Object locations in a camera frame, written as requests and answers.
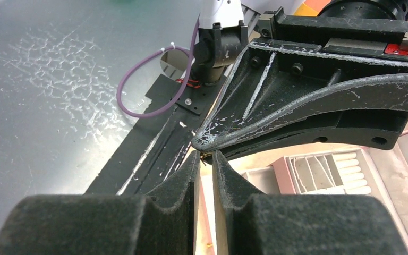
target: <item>black metal bracket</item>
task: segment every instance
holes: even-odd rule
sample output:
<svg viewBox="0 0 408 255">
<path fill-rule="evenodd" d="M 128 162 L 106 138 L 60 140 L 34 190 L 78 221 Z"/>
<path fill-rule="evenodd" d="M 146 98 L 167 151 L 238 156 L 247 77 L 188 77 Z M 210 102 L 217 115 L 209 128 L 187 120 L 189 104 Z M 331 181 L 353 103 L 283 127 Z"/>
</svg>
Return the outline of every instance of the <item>black metal bracket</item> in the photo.
<svg viewBox="0 0 408 255">
<path fill-rule="evenodd" d="M 201 86 L 198 89 L 187 87 L 177 101 L 177 104 L 198 116 L 201 116 L 203 112 L 207 114 L 209 99 L 216 98 L 219 92 L 218 89 L 222 87 L 224 81 L 225 79 L 221 79 L 216 86 Z"/>
<path fill-rule="evenodd" d="M 241 53 L 192 140 L 204 160 L 312 142 L 392 149 L 408 122 L 408 56 L 385 48 L 408 23 L 265 15 L 272 39 Z"/>
</svg>

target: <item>red wire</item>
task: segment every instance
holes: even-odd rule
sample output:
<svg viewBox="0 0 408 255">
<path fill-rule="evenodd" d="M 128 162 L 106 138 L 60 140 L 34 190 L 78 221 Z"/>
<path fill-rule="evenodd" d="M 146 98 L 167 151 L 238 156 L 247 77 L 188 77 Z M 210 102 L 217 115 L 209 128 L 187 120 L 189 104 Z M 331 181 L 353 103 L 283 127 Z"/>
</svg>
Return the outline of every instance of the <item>red wire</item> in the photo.
<svg viewBox="0 0 408 255">
<path fill-rule="evenodd" d="M 177 82 L 183 82 L 184 79 L 180 78 L 180 79 L 177 79 L 176 81 L 177 81 Z M 199 82 L 199 81 L 197 81 L 197 80 L 191 80 L 191 79 L 189 79 L 189 81 L 191 81 L 191 82 Z M 187 83 L 187 86 L 189 86 L 189 87 L 191 87 L 191 88 L 195 88 L 195 89 L 201 88 L 201 85 L 194 86 L 194 85 L 191 84 L 191 83 Z"/>
</svg>

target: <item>wooden surface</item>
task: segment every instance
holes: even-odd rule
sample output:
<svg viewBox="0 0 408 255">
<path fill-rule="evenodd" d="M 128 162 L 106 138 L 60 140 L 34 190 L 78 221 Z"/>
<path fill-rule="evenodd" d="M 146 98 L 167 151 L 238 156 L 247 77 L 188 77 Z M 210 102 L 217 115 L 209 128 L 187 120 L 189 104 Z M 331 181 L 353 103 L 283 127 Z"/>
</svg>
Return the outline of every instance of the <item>wooden surface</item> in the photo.
<svg viewBox="0 0 408 255">
<path fill-rule="evenodd" d="M 258 168 L 258 167 L 265 167 L 270 165 L 275 160 L 289 155 L 296 155 L 296 154 L 307 154 L 319 151 L 326 151 L 326 150 L 336 150 L 336 149 L 345 149 L 345 148 L 354 148 L 358 146 L 350 145 L 350 144 L 336 144 L 336 143 L 312 143 L 312 144 L 303 144 L 299 146 L 292 146 L 286 148 L 280 148 L 270 151 L 264 151 L 257 154 L 249 155 L 243 158 L 231 160 L 229 163 L 236 171 L 242 171 L 251 168 Z M 211 175 L 212 174 L 212 167 L 210 165 L 204 165 L 201 163 L 201 176 Z M 200 208 L 204 208 L 202 205 L 202 199 L 199 201 Z M 207 214 L 200 213 L 198 216 L 197 222 L 197 238 L 196 241 L 196 254 L 208 254 L 211 255 L 212 252 L 212 241 L 211 236 L 209 233 L 209 226 L 207 218 L 205 217 Z"/>
</svg>

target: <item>white residue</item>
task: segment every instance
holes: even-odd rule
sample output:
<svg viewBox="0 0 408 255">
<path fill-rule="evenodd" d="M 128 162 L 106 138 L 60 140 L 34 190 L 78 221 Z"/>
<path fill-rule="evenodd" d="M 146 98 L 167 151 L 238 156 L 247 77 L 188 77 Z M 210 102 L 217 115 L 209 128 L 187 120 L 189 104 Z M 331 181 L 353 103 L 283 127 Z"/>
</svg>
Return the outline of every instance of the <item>white residue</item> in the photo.
<svg viewBox="0 0 408 255">
<path fill-rule="evenodd" d="M 358 94 L 356 94 L 356 92 L 354 91 L 350 91 L 351 93 L 353 93 L 355 96 L 357 96 L 360 99 L 360 96 Z"/>
<path fill-rule="evenodd" d="M 262 77 L 260 77 L 259 83 L 257 84 L 256 90 L 252 94 L 251 100 L 249 100 L 248 106 L 245 109 L 245 113 L 243 114 L 243 121 L 246 119 L 248 116 L 249 112 L 252 109 L 252 105 L 257 99 L 257 96 L 259 95 L 260 89 L 264 85 L 264 81 L 268 76 L 268 72 L 270 71 L 271 65 L 273 64 L 273 61 L 277 55 L 277 52 L 273 52 L 270 56 L 270 61 L 268 62 L 267 66 L 265 66 L 265 69 L 263 70 Z"/>
<path fill-rule="evenodd" d="M 143 162 L 145 162 L 146 157 L 149 155 L 149 153 L 151 152 L 151 150 L 153 149 L 154 145 L 156 145 L 157 140 L 159 139 L 160 135 L 163 132 L 163 129 L 165 128 L 165 126 L 163 126 L 162 130 L 156 135 L 156 137 L 154 137 L 154 139 L 149 143 L 148 147 L 146 148 L 146 150 L 144 151 L 143 155 L 141 155 L 140 159 L 138 160 L 137 165 L 135 165 L 135 167 L 132 170 L 132 174 L 131 176 L 129 176 L 129 179 L 126 180 L 126 182 L 123 184 L 123 186 L 121 187 L 120 190 L 118 190 L 118 192 L 116 193 L 117 196 L 120 196 L 124 193 L 124 191 L 128 188 L 129 183 L 132 181 L 132 179 L 134 179 L 135 174 L 137 173 L 138 169 L 140 168 L 140 166 L 143 164 Z"/>
<path fill-rule="evenodd" d="M 168 170 L 168 172 L 166 173 L 165 178 L 164 178 L 163 180 L 166 180 L 166 179 L 168 178 L 169 173 L 171 172 L 171 170 L 172 170 L 173 168 L 174 168 L 174 171 L 176 171 L 176 170 L 179 168 L 179 166 L 180 166 L 181 164 L 180 164 L 180 163 L 179 163 L 179 164 L 176 164 L 176 161 L 177 161 L 178 159 L 179 159 L 179 155 L 176 155 L 176 158 L 174 159 L 173 164 L 172 164 L 171 167 L 169 168 L 169 170 Z"/>
</svg>

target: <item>scratched metal surface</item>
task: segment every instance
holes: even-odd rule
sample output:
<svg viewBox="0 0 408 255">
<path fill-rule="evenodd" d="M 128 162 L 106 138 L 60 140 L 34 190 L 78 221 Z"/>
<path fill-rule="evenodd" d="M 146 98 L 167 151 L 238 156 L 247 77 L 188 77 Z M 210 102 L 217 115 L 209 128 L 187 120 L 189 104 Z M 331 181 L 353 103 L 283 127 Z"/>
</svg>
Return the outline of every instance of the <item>scratched metal surface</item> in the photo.
<svg viewBox="0 0 408 255">
<path fill-rule="evenodd" d="M 24 196 L 83 193 L 136 120 L 116 85 L 143 57 L 188 47 L 199 0 L 0 1 L 0 227 Z M 126 86 L 143 111 L 158 61 Z"/>
</svg>

